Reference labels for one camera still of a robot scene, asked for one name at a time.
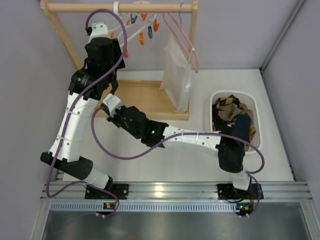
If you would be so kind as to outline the white plastic clip hanger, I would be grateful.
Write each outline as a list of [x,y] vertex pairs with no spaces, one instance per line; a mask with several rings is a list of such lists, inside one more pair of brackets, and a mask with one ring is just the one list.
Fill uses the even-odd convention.
[[[145,0],[139,0],[133,2],[133,4],[151,4],[148,1]],[[132,42],[135,39],[138,39],[140,45],[145,45],[145,33],[147,34],[149,39],[152,39],[154,37],[154,33],[156,33],[160,27],[160,23],[157,20],[157,13],[152,13],[152,18],[147,19],[148,15],[151,13],[128,13],[125,17],[125,30],[127,31],[127,49],[124,52],[124,58],[129,57],[128,53],[128,46],[129,43]],[[120,26],[117,26],[115,28],[112,28],[110,31],[110,37],[111,39],[117,39],[120,43],[121,51],[123,51],[124,48],[124,32],[120,30]],[[128,31],[136,29],[135,32],[132,32],[131,35],[128,34]]]

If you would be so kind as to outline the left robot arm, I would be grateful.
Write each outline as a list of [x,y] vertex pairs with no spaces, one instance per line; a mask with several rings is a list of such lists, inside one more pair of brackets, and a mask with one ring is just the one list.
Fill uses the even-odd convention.
[[119,41],[107,37],[93,38],[85,50],[87,58],[83,67],[71,77],[58,134],[40,160],[81,183],[105,190],[112,179],[94,168],[93,162],[82,157],[80,151],[88,121],[104,91],[111,87],[110,92],[114,94],[118,88],[117,70],[125,67],[124,54]]

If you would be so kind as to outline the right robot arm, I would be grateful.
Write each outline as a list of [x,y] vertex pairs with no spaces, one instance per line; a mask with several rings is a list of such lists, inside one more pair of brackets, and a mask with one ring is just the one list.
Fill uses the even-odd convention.
[[189,131],[186,129],[148,119],[146,114],[135,106],[122,105],[109,108],[103,103],[100,106],[108,114],[109,122],[124,129],[148,147],[160,143],[160,148],[186,148],[217,155],[219,167],[230,173],[233,187],[243,191],[249,189],[251,180],[243,167],[246,144],[235,139],[249,141],[249,135],[245,131],[228,124],[220,127],[217,133],[232,136],[232,138],[201,135],[198,132],[187,134]]

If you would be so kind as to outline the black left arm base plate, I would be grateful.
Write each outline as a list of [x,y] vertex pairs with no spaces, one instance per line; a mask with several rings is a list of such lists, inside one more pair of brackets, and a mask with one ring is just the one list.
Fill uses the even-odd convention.
[[[115,195],[119,200],[126,200],[129,194],[129,185],[123,183],[114,183],[108,192]],[[111,200],[114,199],[112,195],[104,191],[98,190],[92,186],[87,185],[85,196],[86,200]]]

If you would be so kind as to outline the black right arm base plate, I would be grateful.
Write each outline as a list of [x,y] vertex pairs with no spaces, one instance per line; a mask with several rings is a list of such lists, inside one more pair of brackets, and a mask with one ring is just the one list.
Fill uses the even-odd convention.
[[220,200],[258,200],[258,198],[264,198],[259,183],[252,183],[248,190],[234,188],[231,183],[220,183],[217,185],[217,192]]

